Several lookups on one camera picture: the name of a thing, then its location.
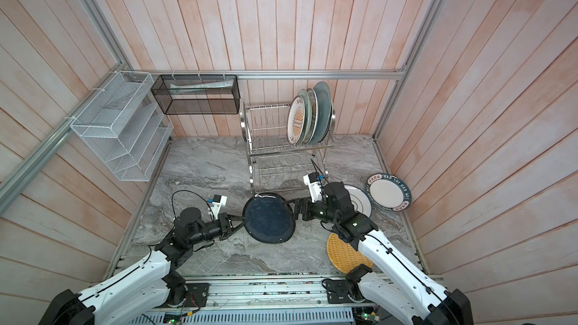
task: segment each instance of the wicker placemat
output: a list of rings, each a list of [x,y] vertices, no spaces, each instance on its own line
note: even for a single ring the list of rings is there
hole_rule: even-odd
[[[329,235],[327,255],[335,267],[344,274],[360,264],[365,264],[368,267],[373,266],[370,259],[355,251],[350,244],[341,241],[336,234]]]

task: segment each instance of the dish rack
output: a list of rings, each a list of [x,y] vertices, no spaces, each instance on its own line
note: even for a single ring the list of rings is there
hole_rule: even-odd
[[[173,130],[143,104],[150,73],[118,72],[72,122],[72,130],[121,181],[148,181]]]
[[[335,145],[335,111],[325,138],[315,144],[292,145],[287,139],[291,104],[245,107],[241,100],[241,128],[247,143],[249,183],[253,193],[307,188],[303,176],[315,172],[311,160],[327,174],[327,149]]]

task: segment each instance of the wooden wall panel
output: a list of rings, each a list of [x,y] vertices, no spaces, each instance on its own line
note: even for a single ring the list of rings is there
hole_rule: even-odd
[[[97,0],[134,68],[395,69],[431,0]],[[287,103],[316,81],[240,83],[246,104]],[[372,133],[394,88],[330,81],[338,133]],[[234,115],[173,116],[179,136],[239,135]]]
[[[379,138],[477,323],[575,322],[577,3],[448,0]]]
[[[170,25],[163,18],[154,20]],[[117,63],[79,0],[0,0],[0,27],[5,181]],[[118,181],[72,137],[0,219],[3,320],[18,323],[12,314],[28,311],[37,322],[54,295],[100,281],[141,198],[139,186]]]

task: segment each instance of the black mesh basket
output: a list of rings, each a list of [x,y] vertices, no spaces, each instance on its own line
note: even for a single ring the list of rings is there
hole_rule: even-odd
[[[201,85],[228,81],[225,88],[180,89],[175,86]],[[213,74],[162,74],[151,90],[164,114],[237,114],[239,113],[239,85],[237,76]]]

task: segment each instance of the white plate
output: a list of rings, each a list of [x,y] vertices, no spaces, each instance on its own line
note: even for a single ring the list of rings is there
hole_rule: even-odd
[[[287,140],[290,144],[296,144],[305,125],[305,103],[303,98],[297,96],[291,103],[287,116]]]
[[[373,205],[385,211],[399,212],[406,209],[412,202],[412,193],[407,184],[387,173],[378,173],[369,177],[365,190]]]
[[[369,201],[369,198],[367,197],[365,192],[350,184],[346,184],[345,189],[349,192],[349,197],[351,198],[353,208],[356,211],[363,213],[365,216],[370,217],[371,202]]]

